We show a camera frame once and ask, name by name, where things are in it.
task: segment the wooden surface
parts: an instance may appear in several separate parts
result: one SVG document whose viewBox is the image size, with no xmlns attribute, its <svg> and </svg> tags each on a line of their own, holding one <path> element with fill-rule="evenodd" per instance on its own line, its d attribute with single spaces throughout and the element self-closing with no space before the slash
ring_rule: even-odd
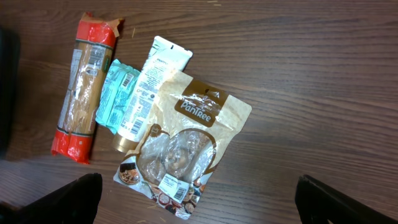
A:
<svg viewBox="0 0 398 224">
<path fill-rule="evenodd" d="M 396 0 L 2 0 L 0 26 L 22 46 L 0 200 L 21 207 L 99 172 L 95 223 L 300 223 L 295 185 L 310 174 L 398 219 L 397 9 Z M 83 11 L 125 17 L 123 63 L 141 68 L 161 35 L 194 52 L 186 73 L 252 105 L 188 221 L 113 182 L 123 154 L 105 128 L 89 166 L 50 155 Z"/>
</svg>

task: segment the pasta package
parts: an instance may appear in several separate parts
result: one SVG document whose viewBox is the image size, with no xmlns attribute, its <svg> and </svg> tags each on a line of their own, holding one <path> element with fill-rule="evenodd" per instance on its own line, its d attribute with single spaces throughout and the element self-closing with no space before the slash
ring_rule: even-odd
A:
<svg viewBox="0 0 398 224">
<path fill-rule="evenodd" d="M 144 137 L 127 152 L 113 179 L 186 220 L 251 106 L 183 72 L 168 77 Z"/>
<path fill-rule="evenodd" d="M 84 13 L 80 20 L 70 67 L 70 80 L 63 102 L 52 154 L 62 154 L 88 164 L 95 130 L 95 113 L 111 63 L 121 19 L 103 21 Z"/>
</svg>

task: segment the light blue wrapper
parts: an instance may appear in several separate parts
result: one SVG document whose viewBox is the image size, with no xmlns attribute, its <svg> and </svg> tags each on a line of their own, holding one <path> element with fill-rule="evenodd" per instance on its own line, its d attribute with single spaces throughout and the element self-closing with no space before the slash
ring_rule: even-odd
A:
<svg viewBox="0 0 398 224">
<path fill-rule="evenodd" d="M 95 121 L 116 134 L 140 71 L 115 59 L 106 75 Z"/>
</svg>

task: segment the tube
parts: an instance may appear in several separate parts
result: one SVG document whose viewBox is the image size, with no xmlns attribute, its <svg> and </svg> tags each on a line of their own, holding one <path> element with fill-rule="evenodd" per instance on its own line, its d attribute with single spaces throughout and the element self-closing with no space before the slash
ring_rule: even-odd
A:
<svg viewBox="0 0 398 224">
<path fill-rule="evenodd" d="M 159 36 L 155 37 L 118 133 L 113 139 L 112 145 L 116 150 L 127 152 L 138 145 L 160 86 L 173 69 L 182 72 L 192 55 L 189 50 Z"/>
</svg>

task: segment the brown label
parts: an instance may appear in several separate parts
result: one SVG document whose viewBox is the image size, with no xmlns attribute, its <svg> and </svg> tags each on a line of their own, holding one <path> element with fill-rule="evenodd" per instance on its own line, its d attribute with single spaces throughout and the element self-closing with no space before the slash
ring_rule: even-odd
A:
<svg viewBox="0 0 398 224">
<path fill-rule="evenodd" d="M 175 105 L 175 110 L 210 128 L 228 97 L 224 91 L 192 80 Z"/>
</svg>

